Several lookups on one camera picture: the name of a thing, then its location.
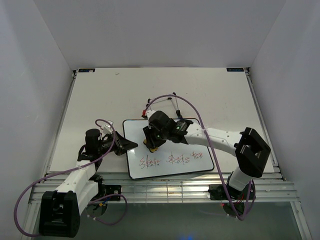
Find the yellow bone-shaped eraser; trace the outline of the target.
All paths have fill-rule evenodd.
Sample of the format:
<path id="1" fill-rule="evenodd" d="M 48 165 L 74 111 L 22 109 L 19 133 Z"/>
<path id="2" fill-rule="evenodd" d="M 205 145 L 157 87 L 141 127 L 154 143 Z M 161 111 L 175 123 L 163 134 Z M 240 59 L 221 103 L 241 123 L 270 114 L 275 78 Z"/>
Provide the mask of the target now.
<path id="1" fill-rule="evenodd" d="M 156 151 L 158 150 L 158 147 L 155 147 L 155 148 L 150 148 L 150 147 L 148 147 L 148 146 L 147 146 L 147 140 L 146 140 L 146 139 L 143 141 L 143 144 L 147 147 L 147 149 L 148 149 L 151 153 L 154 153 L 154 152 L 156 152 Z"/>

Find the white dry-erase whiteboard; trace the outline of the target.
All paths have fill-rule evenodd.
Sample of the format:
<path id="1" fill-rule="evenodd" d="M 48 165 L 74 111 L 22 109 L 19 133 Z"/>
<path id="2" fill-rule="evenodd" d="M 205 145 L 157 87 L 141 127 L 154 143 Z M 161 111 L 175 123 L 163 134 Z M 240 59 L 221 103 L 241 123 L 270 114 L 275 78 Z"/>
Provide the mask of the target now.
<path id="1" fill-rule="evenodd" d="M 146 120 L 126 119 L 122 123 L 124 137 L 138 147 L 127 152 L 129 177 L 133 180 L 212 171 L 215 168 L 210 150 L 202 145 L 186 145 L 167 141 L 151 153 L 143 144 Z"/>

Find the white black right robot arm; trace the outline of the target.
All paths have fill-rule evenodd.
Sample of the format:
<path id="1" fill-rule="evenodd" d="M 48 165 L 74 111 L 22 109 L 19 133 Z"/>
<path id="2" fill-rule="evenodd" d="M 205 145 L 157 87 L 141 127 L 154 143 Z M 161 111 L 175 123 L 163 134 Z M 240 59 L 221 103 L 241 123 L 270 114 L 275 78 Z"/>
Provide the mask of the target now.
<path id="1" fill-rule="evenodd" d="M 271 148 L 253 128 L 246 127 L 239 132 L 204 128 L 189 119 L 170 118 L 160 110 L 145 111 L 143 117 L 148 122 L 142 129 L 145 135 L 143 143 L 151 152 L 171 141 L 205 146 L 236 157 L 238 166 L 229 176 L 225 189 L 232 199 L 242 195 L 249 182 L 253 178 L 261 178 L 264 173 Z"/>

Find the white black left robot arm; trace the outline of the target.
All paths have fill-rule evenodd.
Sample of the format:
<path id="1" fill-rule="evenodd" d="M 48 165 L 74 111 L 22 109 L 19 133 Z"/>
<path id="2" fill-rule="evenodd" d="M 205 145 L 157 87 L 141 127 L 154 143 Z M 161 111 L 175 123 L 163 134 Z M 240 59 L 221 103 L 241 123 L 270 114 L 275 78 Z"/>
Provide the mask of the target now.
<path id="1" fill-rule="evenodd" d="M 136 147 L 137 143 L 118 132 L 102 135 L 96 128 L 87 130 L 85 144 L 78 152 L 76 169 L 55 190 L 42 195 L 39 234 L 73 238 L 80 228 L 81 213 L 88 204 L 95 202 L 102 206 L 105 202 L 122 199 L 120 185 L 103 184 L 97 170 L 106 153 L 121 156 Z"/>

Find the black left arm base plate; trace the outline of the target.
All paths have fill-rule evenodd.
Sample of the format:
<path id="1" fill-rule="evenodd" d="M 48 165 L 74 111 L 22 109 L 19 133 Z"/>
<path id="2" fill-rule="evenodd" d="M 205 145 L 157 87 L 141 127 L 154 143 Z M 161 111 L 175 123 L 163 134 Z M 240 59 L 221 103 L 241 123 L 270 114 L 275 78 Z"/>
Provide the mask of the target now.
<path id="1" fill-rule="evenodd" d="M 98 193 L 91 199 L 91 201 L 102 198 L 104 196 L 112 194 L 121 194 L 122 186 L 121 185 L 98 185 Z"/>

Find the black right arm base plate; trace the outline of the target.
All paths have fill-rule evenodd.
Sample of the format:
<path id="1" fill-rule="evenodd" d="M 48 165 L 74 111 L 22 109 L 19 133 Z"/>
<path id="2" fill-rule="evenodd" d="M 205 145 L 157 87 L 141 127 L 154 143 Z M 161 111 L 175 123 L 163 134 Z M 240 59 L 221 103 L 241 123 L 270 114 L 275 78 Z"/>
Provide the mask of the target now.
<path id="1" fill-rule="evenodd" d="M 249 196 L 249 200 L 256 197 L 256 188 L 254 184 L 247 184 L 242 191 L 236 190 L 233 187 L 226 185 L 231 200 L 245 200 Z M 227 200 L 227 194 L 222 184 L 209 185 L 209 198 L 211 200 Z"/>

